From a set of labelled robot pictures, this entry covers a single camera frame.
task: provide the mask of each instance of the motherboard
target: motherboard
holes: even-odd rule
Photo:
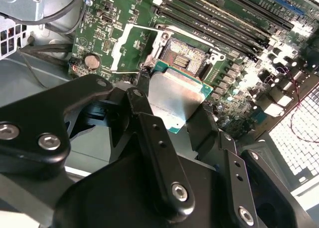
[[[319,52],[309,48],[319,47],[319,6],[310,0],[85,3],[70,75],[96,73],[113,84],[133,84],[148,69],[156,74],[155,90],[178,83],[174,92],[188,101],[181,105],[183,117],[166,111],[172,132],[194,111],[188,106],[206,100],[218,126],[238,138],[267,116],[283,115],[298,85],[318,66]],[[192,93],[199,96],[190,98]]]

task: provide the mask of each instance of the perforated metal panel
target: perforated metal panel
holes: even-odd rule
[[[0,16],[0,60],[13,54],[18,47],[27,45],[29,35],[27,26]]]
[[[316,87],[302,102],[293,117],[288,114],[269,134],[288,166],[301,183],[319,174],[319,86]]]

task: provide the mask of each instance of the silver screw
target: silver screw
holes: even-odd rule
[[[257,155],[256,153],[251,152],[250,154],[251,154],[251,155],[253,155],[253,157],[254,157],[256,160],[258,160],[258,159],[259,159],[259,157],[258,157],[258,155]]]
[[[142,93],[139,90],[137,90],[137,89],[134,89],[134,93],[135,93],[135,95],[137,95],[139,97],[143,96]]]
[[[187,190],[181,184],[174,184],[171,187],[171,191],[176,199],[178,199],[180,202],[185,202],[187,200]]]
[[[19,129],[12,124],[0,124],[0,139],[12,140],[19,135]]]
[[[254,225],[254,219],[253,219],[252,215],[249,213],[249,211],[247,211],[243,207],[239,207],[238,212],[239,212],[241,219],[243,219],[243,221],[247,225],[249,225],[250,227],[252,227]]]
[[[168,40],[169,39],[169,34],[164,32],[161,36],[163,39]]]
[[[106,82],[104,82],[104,81],[102,81],[102,80],[98,80],[98,84],[99,84],[100,86],[102,86],[102,87],[106,87],[106,86],[107,86]]]
[[[61,141],[53,134],[45,134],[39,138],[38,144],[43,149],[54,151],[61,145]]]
[[[231,141],[231,136],[229,136],[227,133],[224,133],[224,137],[225,137],[228,141]]]
[[[91,7],[93,5],[93,0],[85,0],[85,4]]]

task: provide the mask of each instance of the red wire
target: red wire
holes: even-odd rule
[[[291,79],[293,81],[293,85],[295,87],[295,92],[296,92],[296,95],[297,95],[297,99],[298,99],[298,104],[297,104],[297,107],[295,109],[295,111],[293,112],[293,114],[291,115],[291,118],[290,118],[290,130],[292,131],[292,133],[301,141],[304,141],[304,142],[308,142],[308,143],[319,143],[319,141],[309,141],[309,140],[306,140],[304,138],[301,138],[299,135],[296,134],[296,132],[294,131],[293,129],[293,119],[294,119],[294,115],[296,114],[296,112],[299,110],[299,108],[301,107],[301,100],[300,100],[300,95],[299,95],[299,89],[298,89],[298,85],[297,85],[297,81],[294,80],[294,77],[293,75],[289,72],[289,75],[291,76]]]

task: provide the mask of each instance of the blue ram slot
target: blue ram slot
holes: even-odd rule
[[[298,14],[300,16],[303,16],[305,13],[303,11],[301,11],[299,8],[287,3],[286,1],[284,0],[273,0],[277,3],[279,3],[281,6],[289,9],[290,11],[294,12],[295,14]]]

